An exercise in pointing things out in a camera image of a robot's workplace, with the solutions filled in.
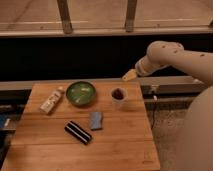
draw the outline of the dark liquid in cup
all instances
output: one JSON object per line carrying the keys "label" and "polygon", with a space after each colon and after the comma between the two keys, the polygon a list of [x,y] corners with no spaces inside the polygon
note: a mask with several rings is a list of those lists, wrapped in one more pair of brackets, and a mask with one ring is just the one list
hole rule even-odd
{"label": "dark liquid in cup", "polygon": [[112,92],[112,97],[114,97],[117,100],[122,100],[124,98],[124,94],[120,89],[115,89]]}

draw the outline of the bottle cap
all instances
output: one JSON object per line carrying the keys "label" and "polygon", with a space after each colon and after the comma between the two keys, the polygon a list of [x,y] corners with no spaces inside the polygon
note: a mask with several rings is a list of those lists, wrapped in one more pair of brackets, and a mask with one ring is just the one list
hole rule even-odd
{"label": "bottle cap", "polygon": [[61,93],[64,93],[64,88],[62,86],[57,88],[58,91],[60,91]]}

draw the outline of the gray floor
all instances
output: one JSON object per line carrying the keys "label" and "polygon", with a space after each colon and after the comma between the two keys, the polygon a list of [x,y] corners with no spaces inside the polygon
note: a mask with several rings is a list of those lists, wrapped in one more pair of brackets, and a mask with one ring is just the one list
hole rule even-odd
{"label": "gray floor", "polygon": [[[57,1],[1,0],[0,30],[61,29]],[[74,28],[123,28],[127,0],[68,0]],[[208,25],[212,0],[138,0],[135,27]]]}
{"label": "gray floor", "polygon": [[190,102],[180,101],[163,104],[147,105],[150,124],[153,123],[155,114],[155,124],[152,129],[156,147],[158,150],[161,171],[176,170],[176,143],[184,123]]}

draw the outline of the gray sponge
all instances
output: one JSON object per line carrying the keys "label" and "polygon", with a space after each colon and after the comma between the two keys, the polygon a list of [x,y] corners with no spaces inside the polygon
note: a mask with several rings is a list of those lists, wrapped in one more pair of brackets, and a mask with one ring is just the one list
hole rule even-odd
{"label": "gray sponge", "polygon": [[101,112],[90,113],[90,129],[92,131],[102,129],[102,113]]}

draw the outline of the glass cup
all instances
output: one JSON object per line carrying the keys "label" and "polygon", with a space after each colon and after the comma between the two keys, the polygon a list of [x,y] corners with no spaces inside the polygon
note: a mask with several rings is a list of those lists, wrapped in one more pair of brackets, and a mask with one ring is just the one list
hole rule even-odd
{"label": "glass cup", "polygon": [[123,88],[114,88],[111,91],[111,97],[114,109],[121,109],[127,97],[127,92]]}

